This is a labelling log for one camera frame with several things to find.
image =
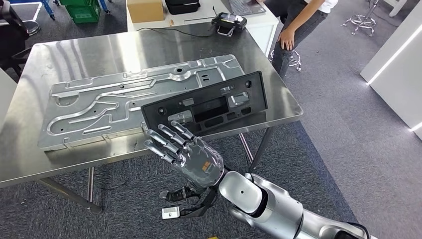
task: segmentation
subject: laptop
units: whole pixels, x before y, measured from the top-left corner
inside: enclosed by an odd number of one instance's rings
[[[266,10],[256,0],[221,0],[230,13],[245,16],[265,13]]]

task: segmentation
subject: person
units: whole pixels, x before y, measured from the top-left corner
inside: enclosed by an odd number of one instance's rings
[[[264,3],[276,17],[286,20],[273,59],[273,67],[284,78],[292,51],[327,18],[338,0],[266,0]]]

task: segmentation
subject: white wall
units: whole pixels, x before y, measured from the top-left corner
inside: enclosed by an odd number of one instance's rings
[[[3,128],[4,117],[9,109],[16,86],[15,81],[0,69],[0,131]]]
[[[409,128],[422,122],[421,16],[419,2],[361,72]],[[422,127],[415,133],[422,139]]]

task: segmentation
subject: robot finger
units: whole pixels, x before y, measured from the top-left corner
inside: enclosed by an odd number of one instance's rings
[[[173,158],[172,156],[164,153],[163,151],[161,151],[155,144],[154,142],[152,142],[152,140],[146,140],[144,142],[145,147],[149,148],[151,151],[153,151],[155,154],[157,154],[158,156],[160,156],[162,159],[166,160],[169,163],[172,163],[175,158]]]
[[[195,138],[195,135],[191,133],[187,128],[183,127],[181,124],[179,124],[177,121],[171,121],[170,123],[174,128],[176,128],[180,133],[182,133],[186,138],[189,140],[192,140]]]
[[[180,135],[178,135],[176,132],[174,132],[171,129],[169,129],[167,126],[165,126],[163,124],[159,124],[158,125],[158,128],[161,131],[163,131],[166,135],[170,136],[170,138],[172,140],[176,141],[181,146],[183,146],[183,144],[185,143],[186,140],[184,140],[182,137],[180,137]]]
[[[149,129],[146,134],[149,135],[151,138],[155,139],[156,141],[160,142],[165,148],[172,151],[173,153],[176,153],[177,150],[179,150],[178,147],[176,147],[169,140],[165,139],[163,136],[153,131],[152,129]]]

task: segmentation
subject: blue chair leg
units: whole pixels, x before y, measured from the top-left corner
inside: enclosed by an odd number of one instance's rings
[[[50,15],[51,19],[56,20],[53,10],[50,8],[50,5],[48,5],[48,0],[42,0],[41,2],[44,5],[44,8],[47,11],[47,13]]]
[[[110,12],[110,10],[107,8],[106,1],[104,1],[104,0],[98,0],[98,1],[100,2],[100,4],[101,4],[101,8],[104,10],[104,12],[105,12],[105,13],[107,13],[107,15],[110,15],[110,14],[111,14],[111,12]]]

